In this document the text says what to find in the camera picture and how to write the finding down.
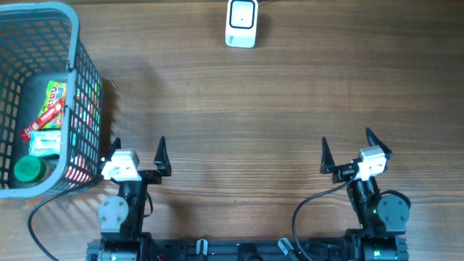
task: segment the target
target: green lid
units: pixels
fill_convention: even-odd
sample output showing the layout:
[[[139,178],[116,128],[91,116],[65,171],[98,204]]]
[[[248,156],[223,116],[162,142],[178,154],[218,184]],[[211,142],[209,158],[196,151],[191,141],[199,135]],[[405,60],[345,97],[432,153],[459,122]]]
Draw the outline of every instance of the green lid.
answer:
[[[46,164],[35,156],[24,156],[14,165],[14,176],[24,183],[37,183],[45,175]]]

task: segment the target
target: wood grain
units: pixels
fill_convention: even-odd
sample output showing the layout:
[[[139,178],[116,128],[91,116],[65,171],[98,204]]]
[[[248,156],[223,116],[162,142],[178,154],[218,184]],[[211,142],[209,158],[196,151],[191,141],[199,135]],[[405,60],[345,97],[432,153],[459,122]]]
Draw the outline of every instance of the wood grain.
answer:
[[[260,5],[254,49],[224,44],[226,3],[76,5],[81,39],[105,82],[107,134],[141,168],[161,135],[173,176],[151,186],[156,239],[291,237],[305,197],[332,188],[320,139],[338,163],[371,127],[393,151],[381,189],[408,195],[411,260],[464,255],[463,5],[440,1],[274,1]],[[60,260],[99,239],[100,183],[38,212]],[[0,260],[46,260],[26,220],[42,199],[2,201]],[[346,192],[312,202],[299,235],[356,228]]]

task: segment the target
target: gray basket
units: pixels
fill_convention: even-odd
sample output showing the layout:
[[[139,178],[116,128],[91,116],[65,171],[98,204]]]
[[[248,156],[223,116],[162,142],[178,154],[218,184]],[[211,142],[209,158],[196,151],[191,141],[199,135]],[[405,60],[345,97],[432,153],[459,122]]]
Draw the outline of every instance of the gray basket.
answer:
[[[56,194],[99,171],[102,80],[79,27],[78,15],[66,4],[0,6],[0,198]],[[38,117],[50,80],[67,82],[61,151],[50,177],[26,186],[13,175],[29,147],[19,132]]]

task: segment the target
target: red candy wrapper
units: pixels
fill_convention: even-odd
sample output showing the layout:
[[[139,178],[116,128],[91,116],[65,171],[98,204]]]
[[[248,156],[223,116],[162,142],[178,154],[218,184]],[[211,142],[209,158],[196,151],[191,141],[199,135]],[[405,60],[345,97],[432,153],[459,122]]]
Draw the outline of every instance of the red candy wrapper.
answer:
[[[30,132],[41,130],[51,119],[55,118],[63,109],[65,102],[63,100],[57,101],[50,109],[46,110],[42,116],[34,120],[25,130],[20,132],[20,136],[25,142],[30,141]]]

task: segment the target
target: item in basket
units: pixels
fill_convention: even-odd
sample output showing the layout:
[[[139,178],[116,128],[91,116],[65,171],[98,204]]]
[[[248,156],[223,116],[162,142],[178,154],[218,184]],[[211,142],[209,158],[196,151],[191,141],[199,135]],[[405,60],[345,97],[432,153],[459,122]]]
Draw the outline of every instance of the item in basket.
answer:
[[[46,180],[56,167],[39,157],[28,155],[14,165],[14,177],[23,183],[40,183]]]
[[[30,141],[30,133],[32,131],[39,131],[41,130],[45,124],[47,124],[51,119],[57,116],[63,109],[65,102],[63,100],[59,100],[56,104],[54,104],[50,109],[48,109],[42,116],[40,116],[37,120],[34,120],[26,129],[20,132],[20,136],[25,142]]]
[[[29,155],[45,157],[59,155],[61,130],[43,130],[30,133]]]
[[[38,113],[38,116],[42,116],[48,109],[50,109],[54,104],[59,100],[64,101],[66,97],[66,83],[59,83],[54,80],[50,80],[48,86],[46,87],[46,99],[45,103],[42,106],[41,111]],[[62,125],[62,113],[59,113],[51,121],[43,127],[43,129],[50,128],[61,128]]]

